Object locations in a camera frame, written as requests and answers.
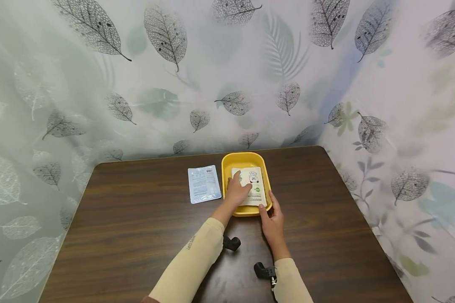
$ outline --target brown tabletop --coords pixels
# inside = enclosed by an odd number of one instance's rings
[[[411,302],[325,150],[257,151],[285,214],[285,237],[315,303]],[[138,303],[219,201],[190,204],[187,169],[225,154],[103,163],[94,169],[40,302]],[[238,237],[193,302],[275,302],[253,271],[273,264],[259,217],[233,217]]]

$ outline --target left hand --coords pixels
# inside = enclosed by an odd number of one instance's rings
[[[228,178],[227,182],[227,192],[224,201],[227,203],[233,203],[236,206],[241,205],[244,199],[248,197],[249,191],[253,187],[251,183],[248,183],[245,186],[241,186],[239,181],[239,175],[241,171],[238,171],[234,174],[233,178]]]

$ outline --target wall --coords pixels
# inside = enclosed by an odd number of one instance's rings
[[[425,44],[450,9],[401,3],[320,137],[415,302],[455,302],[455,48]]]
[[[0,1],[0,301],[38,300],[97,163],[321,144],[413,300],[455,302],[455,3],[159,5]]]

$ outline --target paper packet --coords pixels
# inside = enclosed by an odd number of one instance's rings
[[[196,204],[221,198],[216,166],[189,168],[190,203]]]
[[[241,171],[239,176],[241,185],[251,183],[253,188],[249,191],[248,197],[241,205],[258,206],[263,204],[266,207],[265,186],[263,185],[263,178],[260,167],[247,167],[247,168],[233,168],[231,175]]]

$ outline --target yellow tray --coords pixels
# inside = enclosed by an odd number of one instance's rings
[[[225,198],[226,191],[228,188],[228,178],[231,176],[231,169],[236,168],[246,168],[246,167],[260,167],[261,175],[263,178],[263,186],[265,187],[265,196],[266,196],[266,210],[269,210],[272,207],[270,196],[268,191],[271,190],[270,179],[268,179],[268,173],[266,172],[265,160],[262,156],[252,152],[243,152],[243,153],[231,153],[224,156],[221,162],[222,167],[222,197]],[[260,211],[257,206],[244,205],[236,209],[233,216],[235,217],[252,217],[259,216]]]

